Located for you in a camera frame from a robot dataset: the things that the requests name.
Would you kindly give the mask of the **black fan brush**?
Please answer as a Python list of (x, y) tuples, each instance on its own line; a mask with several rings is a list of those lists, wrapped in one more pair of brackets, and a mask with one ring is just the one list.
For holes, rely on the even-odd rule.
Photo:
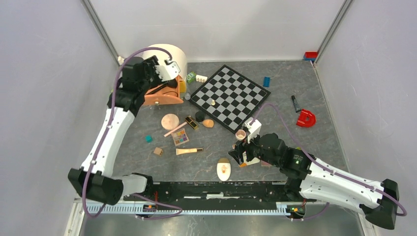
[(165, 82), (162, 87), (164, 87), (164, 88), (168, 87), (168, 88), (175, 89), (175, 88), (178, 87), (178, 82), (177, 82), (176, 79), (172, 79), (172, 80), (169, 80), (169, 81)]

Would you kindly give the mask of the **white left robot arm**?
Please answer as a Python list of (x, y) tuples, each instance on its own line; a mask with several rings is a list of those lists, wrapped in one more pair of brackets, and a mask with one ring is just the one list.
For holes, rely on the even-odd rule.
[(141, 174), (114, 177), (113, 168), (124, 136), (145, 102), (145, 95), (167, 81), (175, 81), (181, 69), (173, 60), (132, 57), (125, 60), (116, 88), (110, 94), (105, 119), (85, 161), (70, 169), (68, 180), (83, 200), (115, 205), (136, 193), (142, 200), (154, 196), (151, 178)]

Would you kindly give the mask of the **wooden handle makeup brush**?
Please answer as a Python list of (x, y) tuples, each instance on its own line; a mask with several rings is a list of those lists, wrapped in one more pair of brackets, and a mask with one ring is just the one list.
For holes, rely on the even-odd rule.
[(176, 155), (182, 155), (182, 154), (189, 154), (189, 153), (197, 153), (203, 151), (203, 148), (177, 148), (176, 149)]

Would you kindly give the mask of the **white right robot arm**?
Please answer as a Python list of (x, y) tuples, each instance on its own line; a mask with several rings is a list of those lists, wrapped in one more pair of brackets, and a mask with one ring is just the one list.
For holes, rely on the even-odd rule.
[(275, 133), (238, 141), (228, 154), (239, 164), (259, 159), (277, 167), (287, 177), (284, 195), (291, 201), (327, 202), (363, 214), (380, 228), (395, 228), (399, 189), (391, 179), (379, 182), (332, 167), (310, 153), (288, 147)]

